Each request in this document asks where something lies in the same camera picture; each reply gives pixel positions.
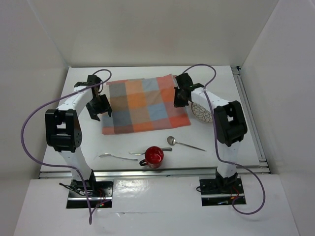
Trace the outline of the floral patterned plate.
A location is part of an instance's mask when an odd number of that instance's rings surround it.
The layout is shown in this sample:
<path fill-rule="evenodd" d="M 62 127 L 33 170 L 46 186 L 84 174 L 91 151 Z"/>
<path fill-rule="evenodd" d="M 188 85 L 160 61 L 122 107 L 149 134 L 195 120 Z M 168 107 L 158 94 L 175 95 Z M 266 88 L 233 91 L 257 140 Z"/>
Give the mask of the floral patterned plate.
<path fill-rule="evenodd" d="M 204 107 L 196 104 L 196 103 L 191 103 L 190 105 L 191 111 L 193 115 L 200 120 L 203 123 L 213 123 L 213 118 L 211 115 L 211 112 L 206 110 Z"/>

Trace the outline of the checkered orange grey cloth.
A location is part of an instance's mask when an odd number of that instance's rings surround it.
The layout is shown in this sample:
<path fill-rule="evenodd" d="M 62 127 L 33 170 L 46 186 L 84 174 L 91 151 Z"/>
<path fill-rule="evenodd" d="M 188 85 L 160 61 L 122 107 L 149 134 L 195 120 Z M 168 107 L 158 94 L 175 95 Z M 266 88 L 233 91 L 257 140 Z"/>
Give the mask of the checkered orange grey cloth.
<path fill-rule="evenodd" d="M 107 82 L 111 115 L 102 116 L 102 134 L 118 135 L 189 126 L 185 108 L 173 105 L 175 77 Z"/>

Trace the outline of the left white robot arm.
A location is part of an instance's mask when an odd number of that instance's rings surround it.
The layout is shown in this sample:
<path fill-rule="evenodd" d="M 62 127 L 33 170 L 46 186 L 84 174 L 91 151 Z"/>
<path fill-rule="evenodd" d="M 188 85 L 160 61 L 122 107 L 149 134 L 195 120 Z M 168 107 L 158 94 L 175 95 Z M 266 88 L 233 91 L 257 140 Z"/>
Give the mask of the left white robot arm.
<path fill-rule="evenodd" d="M 77 82 L 74 95 L 67 98 L 56 109 L 45 113 L 47 145 L 58 152 L 70 166 L 72 185 L 86 196 L 97 191 L 93 170 L 88 166 L 80 148 L 83 134 L 79 115 L 86 108 L 90 118 L 100 121 L 98 115 L 112 114 L 112 108 L 105 94 L 99 94 L 102 80 L 95 74 L 89 75 L 87 81 Z"/>

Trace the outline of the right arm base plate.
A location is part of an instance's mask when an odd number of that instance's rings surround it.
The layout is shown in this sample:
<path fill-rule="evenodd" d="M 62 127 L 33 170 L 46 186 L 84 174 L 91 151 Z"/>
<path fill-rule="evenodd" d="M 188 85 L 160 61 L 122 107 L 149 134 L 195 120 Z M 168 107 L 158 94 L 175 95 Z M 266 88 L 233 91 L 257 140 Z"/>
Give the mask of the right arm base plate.
<path fill-rule="evenodd" d="M 235 200 L 235 205 L 246 204 L 244 189 L 240 178 L 237 178 L 236 183 L 225 189 L 219 189 L 214 179 L 200 179 L 196 191 L 201 194 L 203 207 L 232 205 L 233 200 Z"/>

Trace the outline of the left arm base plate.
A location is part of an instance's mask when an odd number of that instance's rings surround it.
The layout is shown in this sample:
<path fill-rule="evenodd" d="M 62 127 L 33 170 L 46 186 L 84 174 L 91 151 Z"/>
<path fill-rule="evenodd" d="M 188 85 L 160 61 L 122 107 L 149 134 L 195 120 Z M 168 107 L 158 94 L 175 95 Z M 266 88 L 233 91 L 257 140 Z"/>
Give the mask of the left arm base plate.
<path fill-rule="evenodd" d="M 67 209 L 88 208 L 83 189 L 76 188 L 73 184 L 59 183 L 59 185 L 68 190 Z M 100 181 L 96 190 L 87 190 L 91 208 L 95 208 L 97 205 L 99 208 L 112 207 L 113 185 L 114 182 L 112 180 Z"/>

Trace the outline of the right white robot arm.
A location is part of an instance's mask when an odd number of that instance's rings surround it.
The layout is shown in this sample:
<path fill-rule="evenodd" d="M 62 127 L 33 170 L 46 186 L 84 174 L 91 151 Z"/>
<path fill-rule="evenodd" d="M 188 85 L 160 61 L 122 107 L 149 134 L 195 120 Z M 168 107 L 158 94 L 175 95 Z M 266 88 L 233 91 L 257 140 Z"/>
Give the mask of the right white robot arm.
<path fill-rule="evenodd" d="M 239 101 L 227 101 L 208 91 L 202 84 L 194 84 L 188 73 L 175 77 L 174 106 L 184 107 L 196 103 L 212 115 L 215 132 L 215 149 L 219 160 L 215 188 L 227 192 L 237 181 L 237 156 L 240 142 L 248 128 Z"/>

